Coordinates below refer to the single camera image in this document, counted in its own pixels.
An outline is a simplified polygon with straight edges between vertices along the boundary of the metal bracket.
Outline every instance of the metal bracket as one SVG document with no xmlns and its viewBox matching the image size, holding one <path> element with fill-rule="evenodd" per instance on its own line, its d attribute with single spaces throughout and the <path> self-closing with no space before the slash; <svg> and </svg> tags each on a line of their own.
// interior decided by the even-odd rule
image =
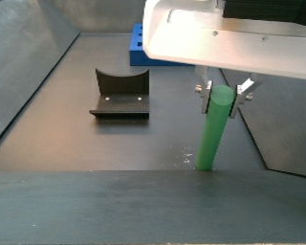
<svg viewBox="0 0 306 245">
<path fill-rule="evenodd" d="M 257 82 L 257 77 L 257 74 L 252 74 L 251 78 L 236 87 L 236 99 L 229 112 L 229 117 L 232 119 L 235 119 L 240 104 L 244 104 L 245 100 L 251 101 L 253 99 L 253 91 L 261 85 L 261 83 Z"/>
<path fill-rule="evenodd" d="M 212 85 L 213 82 L 208 78 L 208 69 L 207 66 L 197 66 L 196 67 L 196 75 L 199 77 L 199 83 L 196 87 L 196 93 L 200 93 L 200 97 L 203 98 L 201 104 L 201 114 L 207 114 L 208 107 L 209 107 L 209 97 L 212 92 Z"/>
</svg>

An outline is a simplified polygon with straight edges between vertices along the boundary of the blue block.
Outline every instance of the blue block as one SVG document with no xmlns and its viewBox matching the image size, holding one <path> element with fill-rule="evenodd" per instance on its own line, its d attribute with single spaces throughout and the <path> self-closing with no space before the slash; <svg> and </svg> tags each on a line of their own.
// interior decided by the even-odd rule
<svg viewBox="0 0 306 245">
<path fill-rule="evenodd" d="M 143 24 L 133 26 L 133 34 L 129 46 L 131 65 L 132 66 L 188 66 L 191 64 L 169 62 L 148 57 L 143 50 Z"/>
</svg>

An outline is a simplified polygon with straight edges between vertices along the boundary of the black holder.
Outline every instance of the black holder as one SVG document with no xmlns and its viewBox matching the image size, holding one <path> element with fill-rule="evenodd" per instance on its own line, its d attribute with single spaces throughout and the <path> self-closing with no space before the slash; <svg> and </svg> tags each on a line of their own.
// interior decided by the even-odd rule
<svg viewBox="0 0 306 245">
<path fill-rule="evenodd" d="M 135 76 L 115 76 L 96 69 L 100 98 L 89 113 L 100 118 L 149 118 L 149 70 Z"/>
</svg>

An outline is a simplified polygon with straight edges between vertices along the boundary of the bin floor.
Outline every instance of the bin floor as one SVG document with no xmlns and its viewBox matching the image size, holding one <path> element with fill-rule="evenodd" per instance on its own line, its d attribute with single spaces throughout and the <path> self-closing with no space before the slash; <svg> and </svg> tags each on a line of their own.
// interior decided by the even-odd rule
<svg viewBox="0 0 306 245">
<path fill-rule="evenodd" d="M 131 67 L 129 34 L 84 34 L 0 141 L 0 171 L 195 169 L 203 131 L 195 67 Z M 96 68 L 151 69 L 148 121 L 97 120 Z M 220 70 L 211 74 L 224 83 Z M 219 169 L 264 169 L 240 115 L 229 120 Z"/>
</svg>

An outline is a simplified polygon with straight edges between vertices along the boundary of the screw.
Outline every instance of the screw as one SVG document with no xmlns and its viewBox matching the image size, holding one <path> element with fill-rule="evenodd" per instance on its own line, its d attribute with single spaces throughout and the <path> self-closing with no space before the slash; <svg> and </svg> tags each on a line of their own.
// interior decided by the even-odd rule
<svg viewBox="0 0 306 245">
<path fill-rule="evenodd" d="M 253 93 L 249 93 L 248 95 L 247 95 L 247 101 L 251 101 L 253 99 Z"/>
<path fill-rule="evenodd" d="M 261 37 L 261 41 L 263 41 L 263 42 L 267 42 L 267 41 L 268 41 L 268 38 L 269 38 L 268 35 L 264 35 L 264 36 Z"/>
<path fill-rule="evenodd" d="M 201 86 L 197 85 L 197 87 L 196 87 L 196 93 L 200 93 L 200 92 L 201 92 Z"/>
</svg>

